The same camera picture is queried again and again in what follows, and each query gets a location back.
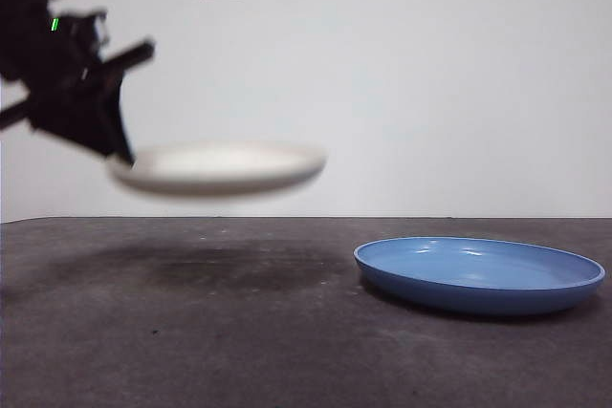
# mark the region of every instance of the white wall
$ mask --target white wall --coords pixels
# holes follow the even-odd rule
[[[3,134],[3,218],[612,216],[612,0],[58,0],[106,6],[134,146],[325,146],[317,182],[254,200],[145,198],[26,125]],[[3,91],[5,105],[18,96]]]

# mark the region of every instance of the blue ceramic plate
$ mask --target blue ceramic plate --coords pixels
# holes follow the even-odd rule
[[[605,271],[549,247],[469,238],[398,238],[355,249],[364,276],[423,305],[490,315],[540,314],[575,306]]]

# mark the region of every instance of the robotic arm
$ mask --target robotic arm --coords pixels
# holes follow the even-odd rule
[[[26,100],[0,112],[0,130],[27,118],[102,156],[134,162],[120,116],[126,70],[153,55],[149,41],[103,62],[104,11],[51,17],[49,0],[0,0],[0,75],[21,80]]]

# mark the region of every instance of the blurry white plate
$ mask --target blurry white plate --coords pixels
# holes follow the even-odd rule
[[[110,157],[120,183],[141,191],[184,196],[255,193],[305,182],[325,166],[316,148],[271,142],[206,141],[136,152],[133,166]]]

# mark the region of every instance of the table surface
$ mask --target table surface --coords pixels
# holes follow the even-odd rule
[[[2,406],[610,407],[612,283],[540,317],[389,297],[353,249],[556,247],[612,268],[612,220],[39,219],[2,225]]]

